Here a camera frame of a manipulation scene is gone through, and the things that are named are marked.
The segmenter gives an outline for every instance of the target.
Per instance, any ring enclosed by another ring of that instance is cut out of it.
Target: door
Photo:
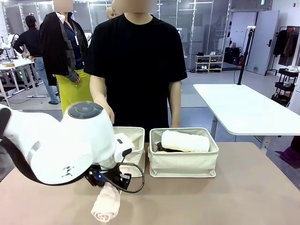
[[[265,74],[271,56],[278,17],[279,10],[258,13],[247,71],[261,75]]]

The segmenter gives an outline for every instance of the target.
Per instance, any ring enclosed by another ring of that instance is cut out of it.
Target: black cable
[[[243,47],[242,47],[242,53],[243,53],[243,49],[244,49],[244,45],[245,45],[245,40],[246,40],[246,36],[247,36],[247,31],[248,31],[248,28],[246,30],[246,34],[245,34],[245,38],[244,38],[244,43],[243,43]],[[235,84],[235,72],[237,71],[237,68],[239,67],[239,64],[236,66],[235,68],[235,71],[233,73],[233,83]]]
[[[136,190],[136,191],[128,191],[128,190],[126,190],[126,189],[121,188],[119,185],[116,185],[115,183],[113,183],[110,179],[108,179],[105,175],[103,175],[103,173],[101,174],[101,176],[104,177],[104,179],[105,179],[108,183],[110,183],[110,184],[113,185],[116,189],[118,189],[118,190],[120,190],[120,191],[124,191],[124,192],[130,193],[130,194],[135,194],[135,193],[139,192],[140,190],[142,190],[142,188],[143,188],[144,185],[145,185],[145,174],[144,174],[143,170],[142,170],[138,165],[136,165],[136,164],[134,164],[134,163],[118,163],[118,165],[135,166],[136,168],[139,169],[139,171],[140,171],[141,174],[142,174],[142,185],[141,185],[141,187],[140,187],[138,190]]]
[[[10,101],[8,101],[8,102],[11,103],[11,104],[21,104],[21,103],[24,103],[24,102],[28,102],[30,100],[31,100],[31,98],[26,100],[26,101],[23,101],[23,102],[17,102],[17,103],[16,102],[10,102]]]

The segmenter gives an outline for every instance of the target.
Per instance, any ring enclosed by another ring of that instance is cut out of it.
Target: glass partition
[[[37,3],[37,12],[39,15],[40,23],[43,22],[45,16],[51,12],[53,12],[53,2],[40,2]]]
[[[180,33],[187,69],[195,67],[195,55],[198,52],[209,54],[211,51],[224,51],[229,1],[157,0],[157,9],[152,14],[176,27]],[[53,12],[52,1],[19,3],[4,3],[9,33],[21,34],[27,30],[25,17],[29,13],[34,14],[40,25],[45,16]],[[107,21],[106,9],[111,3],[111,0],[74,0],[74,19],[84,32],[93,32],[98,24]]]
[[[95,29],[95,27],[97,27],[98,24],[107,21],[106,9],[107,4],[105,1],[90,3],[90,14],[92,17],[93,29]]]
[[[73,8],[75,21],[81,25],[84,32],[92,33],[88,2],[74,2]]]
[[[8,34],[22,34],[24,32],[20,8],[18,5],[4,7]]]
[[[33,14],[33,16],[37,20],[37,26],[38,27],[40,26],[39,19],[38,19],[38,8],[37,8],[35,3],[22,4],[20,9],[21,9],[22,14],[23,14],[22,22],[23,22],[23,26],[24,26],[25,30],[28,30],[28,27],[27,27],[26,22],[25,22],[25,18],[26,18],[26,16],[28,16],[30,14]]]

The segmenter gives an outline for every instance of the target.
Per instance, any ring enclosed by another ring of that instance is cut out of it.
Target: beige storage bin
[[[124,133],[135,145],[135,150],[127,155],[124,159],[125,163],[137,164],[143,171],[145,171],[146,153],[144,149],[145,130],[141,127],[114,127],[114,133]],[[142,174],[138,168],[134,166],[120,166],[123,173],[130,173],[132,177],[141,177]]]
[[[157,143],[166,130],[191,135],[203,135],[210,140],[209,152],[157,152]],[[150,131],[150,175],[152,177],[215,177],[219,148],[207,129],[204,128],[162,128]]]

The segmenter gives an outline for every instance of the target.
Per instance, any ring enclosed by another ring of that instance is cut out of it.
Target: ceiling light
[[[196,8],[195,9],[178,9],[178,11],[191,11],[191,10],[197,10]]]
[[[212,3],[212,1],[204,1],[204,2],[189,2],[189,4],[208,4]]]

